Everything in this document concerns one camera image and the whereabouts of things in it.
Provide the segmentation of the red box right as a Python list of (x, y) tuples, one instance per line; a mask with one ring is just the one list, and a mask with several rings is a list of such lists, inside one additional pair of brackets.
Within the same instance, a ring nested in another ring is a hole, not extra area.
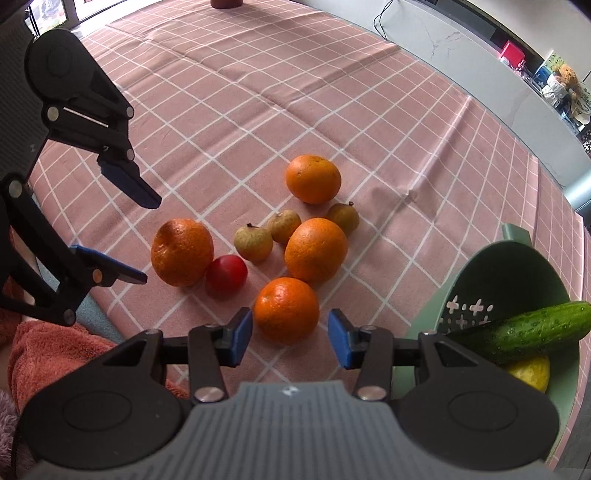
[(512, 41), (507, 41), (499, 53), (499, 60), (513, 69), (522, 66), (525, 58), (523, 50)]

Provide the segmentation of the small brown fruit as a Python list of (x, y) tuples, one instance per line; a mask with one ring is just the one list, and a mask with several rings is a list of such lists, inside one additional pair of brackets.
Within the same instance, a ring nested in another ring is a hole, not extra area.
[(287, 245), (288, 240), (298, 226), (301, 225), (301, 217), (296, 211), (286, 209), (277, 212), (267, 222), (266, 227), (270, 230), (271, 238), (280, 245)]
[(236, 230), (233, 243), (238, 255), (253, 264), (266, 261), (273, 251), (273, 237), (270, 231), (250, 223)]
[(360, 216), (353, 206), (353, 201), (332, 205), (327, 218), (337, 224), (347, 236), (355, 232), (360, 224)]

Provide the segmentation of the green colander bowl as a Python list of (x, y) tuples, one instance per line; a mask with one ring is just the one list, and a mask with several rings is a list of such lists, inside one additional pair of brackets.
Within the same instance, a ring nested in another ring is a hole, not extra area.
[[(504, 224), (503, 240), (477, 252), (423, 306), (407, 338), (425, 330), (448, 332), (510, 318), (570, 302), (570, 296), (550, 262), (533, 248), (527, 230)], [(565, 436), (578, 384), (579, 344), (550, 356), (547, 396), (560, 420), (557, 438), (547, 461)], [(415, 386), (413, 367), (394, 368), (393, 395), (401, 398)]]

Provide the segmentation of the orange tangerine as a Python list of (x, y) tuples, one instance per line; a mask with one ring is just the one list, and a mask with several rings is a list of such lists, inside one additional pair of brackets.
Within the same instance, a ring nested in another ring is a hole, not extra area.
[(156, 275), (174, 287), (198, 283), (213, 262), (211, 233), (192, 219), (171, 219), (157, 230), (150, 259)]
[(267, 341), (290, 346), (314, 332), (320, 319), (318, 296), (301, 280), (280, 277), (260, 290), (252, 308), (253, 322)]
[(312, 286), (328, 282), (339, 271), (349, 251), (342, 229), (325, 218), (311, 218), (295, 229), (284, 249), (291, 277)]
[(287, 189), (301, 202), (322, 205), (335, 198), (342, 175), (331, 161), (317, 155), (295, 157), (287, 165)]

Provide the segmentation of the green cucumber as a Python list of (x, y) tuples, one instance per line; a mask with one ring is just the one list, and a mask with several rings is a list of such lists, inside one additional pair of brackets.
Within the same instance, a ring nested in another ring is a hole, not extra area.
[(497, 365), (550, 354), (577, 344), (590, 332), (590, 303), (576, 301), (448, 334)]

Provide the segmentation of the silver pedal trash bin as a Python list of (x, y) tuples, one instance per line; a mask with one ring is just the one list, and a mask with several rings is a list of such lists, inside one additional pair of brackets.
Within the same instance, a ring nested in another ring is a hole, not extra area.
[(584, 209), (590, 203), (591, 170), (569, 184), (563, 191), (565, 198), (574, 210)]

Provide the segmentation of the white marble TV cabinet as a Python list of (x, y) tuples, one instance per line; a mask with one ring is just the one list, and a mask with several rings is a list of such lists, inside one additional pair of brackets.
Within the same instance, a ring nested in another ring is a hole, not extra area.
[(418, 1), (308, 1), (374, 32), (382, 17), (388, 39), (445, 74), (494, 113), (563, 187), (590, 170), (569, 126), (492, 48), (463, 26)]

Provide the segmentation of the salmon pink towel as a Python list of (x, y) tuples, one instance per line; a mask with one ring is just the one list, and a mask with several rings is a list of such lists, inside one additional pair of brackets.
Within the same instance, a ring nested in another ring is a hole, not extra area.
[(82, 326), (1, 310), (1, 470), (10, 469), (19, 414), (40, 390), (115, 347)]

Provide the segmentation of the red TIME bottle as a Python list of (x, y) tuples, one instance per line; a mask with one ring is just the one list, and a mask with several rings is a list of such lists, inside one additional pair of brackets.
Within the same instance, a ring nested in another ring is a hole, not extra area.
[(211, 0), (214, 9), (232, 9), (242, 6), (243, 0)]

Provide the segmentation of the small red tomato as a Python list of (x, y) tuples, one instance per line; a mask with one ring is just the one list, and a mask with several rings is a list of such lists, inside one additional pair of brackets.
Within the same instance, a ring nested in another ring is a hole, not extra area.
[(245, 286), (247, 269), (237, 255), (223, 255), (209, 266), (205, 276), (205, 292), (214, 299), (228, 299)]

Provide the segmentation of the pink checkered tablecloth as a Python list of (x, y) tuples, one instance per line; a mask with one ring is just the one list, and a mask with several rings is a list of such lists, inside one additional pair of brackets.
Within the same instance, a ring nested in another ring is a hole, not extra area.
[(360, 225), (339, 271), (318, 288), (322, 313), (404, 336), (469, 258), (528, 230), (570, 298), (590, 296), (590, 238), (538, 159), (478, 100), (398, 46), (290, 1), (215, 10), (163, 1), (88, 34), (84, 45), (134, 108), (130, 141), (161, 196), (145, 210), (86, 152), (48, 144), (31, 176), (70, 244), (150, 272), (158, 228), (207, 227), (217, 255), (246, 224), (325, 207), (291, 195), (299, 155), (338, 167), (338, 200)]

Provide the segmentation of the brown teddy bear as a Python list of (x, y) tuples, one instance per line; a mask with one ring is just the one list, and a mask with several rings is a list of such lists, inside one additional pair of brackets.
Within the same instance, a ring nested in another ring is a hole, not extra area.
[(580, 112), (581, 100), (585, 99), (575, 71), (565, 63), (549, 75), (542, 96), (552, 107), (570, 117)]

